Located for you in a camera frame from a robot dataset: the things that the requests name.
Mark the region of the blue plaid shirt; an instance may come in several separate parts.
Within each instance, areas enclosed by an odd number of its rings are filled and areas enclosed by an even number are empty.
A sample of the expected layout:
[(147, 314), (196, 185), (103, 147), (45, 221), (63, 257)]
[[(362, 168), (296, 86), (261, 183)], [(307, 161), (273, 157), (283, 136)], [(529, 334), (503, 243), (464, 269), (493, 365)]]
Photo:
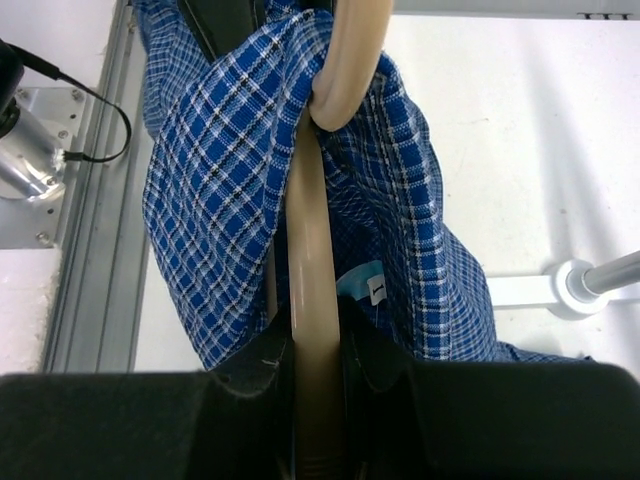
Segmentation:
[[(265, 268), (289, 291), (283, 212), (297, 125), (332, 20), (269, 1), (266, 22), (209, 61), (174, 1), (136, 1), (147, 53), (143, 115), (154, 148), (142, 211), (178, 317), (206, 368), (267, 325)], [(548, 362), (501, 342), (484, 272), (443, 220), (429, 127), (388, 56), (360, 109), (318, 134), (335, 274), (364, 284), (380, 264), (386, 298), (368, 319), (424, 360)]]

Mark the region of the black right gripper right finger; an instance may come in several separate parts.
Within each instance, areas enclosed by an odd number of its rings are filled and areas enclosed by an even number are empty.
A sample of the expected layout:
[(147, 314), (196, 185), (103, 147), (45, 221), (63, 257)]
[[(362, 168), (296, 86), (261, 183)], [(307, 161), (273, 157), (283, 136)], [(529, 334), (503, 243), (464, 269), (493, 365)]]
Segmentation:
[(347, 432), (370, 479), (635, 479), (639, 385), (590, 361), (414, 358), (339, 301)]

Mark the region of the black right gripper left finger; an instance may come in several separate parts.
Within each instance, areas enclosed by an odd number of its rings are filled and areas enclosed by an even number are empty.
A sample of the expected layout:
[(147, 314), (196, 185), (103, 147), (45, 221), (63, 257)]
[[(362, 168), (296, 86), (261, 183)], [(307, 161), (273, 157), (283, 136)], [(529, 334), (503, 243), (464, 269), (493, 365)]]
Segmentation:
[(287, 479), (293, 342), (276, 318), (209, 372), (1, 380), (5, 479)]

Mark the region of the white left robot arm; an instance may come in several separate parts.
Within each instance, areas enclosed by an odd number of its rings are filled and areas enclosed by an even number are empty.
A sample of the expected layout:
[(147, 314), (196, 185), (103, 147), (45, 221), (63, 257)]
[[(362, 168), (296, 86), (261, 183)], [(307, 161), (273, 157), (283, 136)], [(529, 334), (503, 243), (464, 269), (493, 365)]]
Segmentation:
[[(266, 22), (263, 1), (179, 1), (178, 10), (205, 58), (213, 62), (239, 47)], [(63, 81), (115, 110), (125, 127), (122, 148), (103, 158), (66, 150), (17, 100), (26, 69)], [(58, 66), (6, 42), (1, 43), (1, 180), (23, 198), (47, 196), (57, 188), (66, 164), (104, 164), (127, 152), (132, 124), (118, 105), (64, 73)]]

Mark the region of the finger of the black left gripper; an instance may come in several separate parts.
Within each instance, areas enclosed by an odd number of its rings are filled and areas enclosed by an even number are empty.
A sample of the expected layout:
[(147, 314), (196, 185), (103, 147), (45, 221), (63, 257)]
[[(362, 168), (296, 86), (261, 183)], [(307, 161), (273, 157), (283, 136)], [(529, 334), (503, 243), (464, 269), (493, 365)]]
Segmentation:
[(217, 60), (260, 28), (260, 2), (179, 0), (179, 10), (207, 60)]

